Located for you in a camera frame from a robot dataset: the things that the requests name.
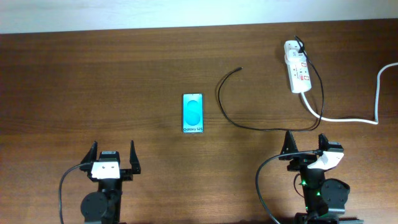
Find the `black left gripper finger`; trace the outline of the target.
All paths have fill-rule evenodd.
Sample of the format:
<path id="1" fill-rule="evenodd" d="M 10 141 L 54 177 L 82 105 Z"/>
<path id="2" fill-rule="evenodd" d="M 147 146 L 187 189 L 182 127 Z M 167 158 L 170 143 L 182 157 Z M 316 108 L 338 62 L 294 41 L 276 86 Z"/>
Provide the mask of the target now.
<path id="1" fill-rule="evenodd" d="M 98 149 L 98 143 L 94 141 L 90 147 L 90 150 L 87 152 L 86 156 L 81 160 L 80 164 L 87 164 L 94 162 L 97 158 L 97 149 Z"/>
<path id="2" fill-rule="evenodd" d="M 134 141 L 131 140 L 129 163 L 131 165 L 132 174 L 141 174 L 141 165 L 136 154 Z"/>

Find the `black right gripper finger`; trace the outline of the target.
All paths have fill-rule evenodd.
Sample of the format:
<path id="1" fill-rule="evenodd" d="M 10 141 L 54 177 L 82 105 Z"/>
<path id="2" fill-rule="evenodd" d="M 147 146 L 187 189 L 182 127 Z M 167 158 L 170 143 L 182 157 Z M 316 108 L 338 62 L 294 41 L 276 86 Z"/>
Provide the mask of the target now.
<path id="1" fill-rule="evenodd" d="M 299 155 L 296 154 L 296 152 L 298 152 L 298 149 L 293 133 L 291 131 L 287 131 L 285 134 L 284 144 L 280 152 L 279 160 L 291 161 L 292 159 L 299 157 Z"/>
<path id="2" fill-rule="evenodd" d="M 329 140 L 327 137 L 321 133 L 318 135 L 318 150 L 319 151 L 328 151 L 329 150 Z"/>

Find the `smartphone with cyan screen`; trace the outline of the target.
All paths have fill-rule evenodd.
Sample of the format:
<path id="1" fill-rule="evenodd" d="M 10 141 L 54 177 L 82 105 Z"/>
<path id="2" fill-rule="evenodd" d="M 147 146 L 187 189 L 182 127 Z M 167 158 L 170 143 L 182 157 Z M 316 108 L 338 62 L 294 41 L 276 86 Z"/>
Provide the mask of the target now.
<path id="1" fill-rule="evenodd" d="M 187 93 L 182 96 L 182 131 L 198 134 L 204 131 L 203 94 Z"/>

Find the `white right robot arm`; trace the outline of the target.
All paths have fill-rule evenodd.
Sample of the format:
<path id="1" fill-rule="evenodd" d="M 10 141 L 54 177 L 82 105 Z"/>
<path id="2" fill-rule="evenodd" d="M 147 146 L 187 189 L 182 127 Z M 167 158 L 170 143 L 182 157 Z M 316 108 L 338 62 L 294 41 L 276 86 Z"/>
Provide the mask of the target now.
<path id="1" fill-rule="evenodd" d="M 344 156 L 343 146 L 318 136 L 318 149 L 299 151 L 291 131 L 285 134 L 281 161 L 289 161 L 287 170 L 301 178 L 305 213 L 296 213 L 294 223 L 364 223 L 358 218 L 343 218 L 350 186 L 338 179 L 327 179 L 325 172 L 334 169 Z"/>

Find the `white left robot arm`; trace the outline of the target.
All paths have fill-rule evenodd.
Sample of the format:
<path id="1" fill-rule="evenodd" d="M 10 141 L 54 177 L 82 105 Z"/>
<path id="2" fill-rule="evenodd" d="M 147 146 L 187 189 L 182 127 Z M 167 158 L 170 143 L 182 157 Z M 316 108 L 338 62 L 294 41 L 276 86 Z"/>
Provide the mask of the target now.
<path id="1" fill-rule="evenodd" d="M 123 183 L 133 180 L 141 173 L 134 141 L 130 142 L 129 169 L 120 168 L 118 151 L 98 152 L 98 143 L 94 142 L 86 156 L 80 162 L 80 170 L 98 184 L 95 192 L 89 193 L 81 202 L 80 210 L 85 223 L 115 224 L 120 222 Z"/>

